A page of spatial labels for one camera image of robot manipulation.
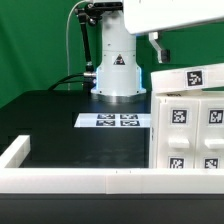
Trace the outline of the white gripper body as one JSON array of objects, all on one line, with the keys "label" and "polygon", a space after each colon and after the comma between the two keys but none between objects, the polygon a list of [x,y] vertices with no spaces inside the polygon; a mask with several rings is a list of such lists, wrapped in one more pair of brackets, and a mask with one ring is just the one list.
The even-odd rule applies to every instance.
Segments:
[{"label": "white gripper body", "polygon": [[170,30],[224,19],[224,0],[124,0],[131,34]]}]

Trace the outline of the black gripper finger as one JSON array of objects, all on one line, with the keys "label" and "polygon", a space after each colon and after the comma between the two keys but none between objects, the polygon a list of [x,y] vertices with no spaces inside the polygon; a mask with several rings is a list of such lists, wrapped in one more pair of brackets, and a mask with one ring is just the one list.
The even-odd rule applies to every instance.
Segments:
[{"label": "black gripper finger", "polygon": [[159,33],[158,32],[152,32],[149,34],[149,42],[157,52],[157,59],[159,63],[168,63],[170,61],[170,50],[165,49],[162,47],[162,45],[159,43]]}]

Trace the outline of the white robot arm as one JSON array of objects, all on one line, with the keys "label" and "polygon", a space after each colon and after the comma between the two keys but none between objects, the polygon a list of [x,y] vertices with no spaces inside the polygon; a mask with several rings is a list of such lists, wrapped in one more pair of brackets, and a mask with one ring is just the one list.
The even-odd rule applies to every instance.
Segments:
[{"label": "white robot arm", "polygon": [[132,99],[146,93],[136,62],[136,37],[146,35],[166,63],[170,51],[159,43],[164,31],[224,19],[224,0],[90,0],[102,15],[102,62],[91,93],[105,100]]}]

